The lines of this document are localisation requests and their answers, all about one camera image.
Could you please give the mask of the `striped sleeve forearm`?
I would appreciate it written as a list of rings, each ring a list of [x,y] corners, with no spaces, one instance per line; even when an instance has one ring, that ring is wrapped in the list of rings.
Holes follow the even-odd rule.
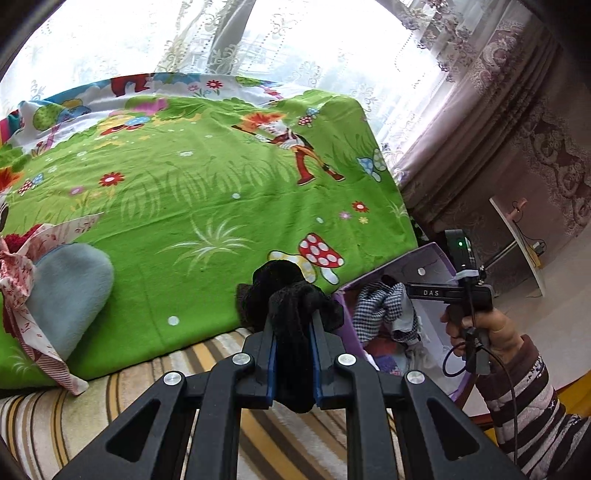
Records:
[[[590,477],[590,419],[566,412],[529,336],[504,367],[477,380],[499,448],[530,479]]]

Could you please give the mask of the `right hand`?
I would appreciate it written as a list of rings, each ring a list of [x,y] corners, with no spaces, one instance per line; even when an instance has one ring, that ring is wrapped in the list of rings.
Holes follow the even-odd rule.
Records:
[[[458,357],[464,356],[466,350],[461,332],[463,329],[472,327],[473,321],[476,321],[477,328],[488,331],[491,351],[504,364],[509,364],[524,344],[515,322],[498,309],[493,309],[490,312],[479,312],[474,317],[464,317],[461,325],[457,325],[452,321],[451,313],[452,305],[447,307],[441,317],[441,322],[446,325],[446,333],[449,335],[451,344],[454,347],[454,354]]]

